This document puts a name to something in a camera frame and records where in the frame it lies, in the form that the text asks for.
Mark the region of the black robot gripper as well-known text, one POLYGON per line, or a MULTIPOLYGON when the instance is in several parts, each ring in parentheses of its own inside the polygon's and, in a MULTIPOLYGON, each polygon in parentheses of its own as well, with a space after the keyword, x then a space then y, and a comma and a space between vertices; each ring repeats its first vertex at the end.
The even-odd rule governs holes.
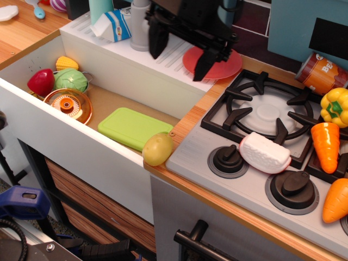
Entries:
POLYGON ((218 16, 223 1, 150 1, 146 12, 149 52, 157 59, 173 34, 204 50, 199 57, 194 82, 200 82, 217 61, 227 61, 235 43, 229 26, 218 16))

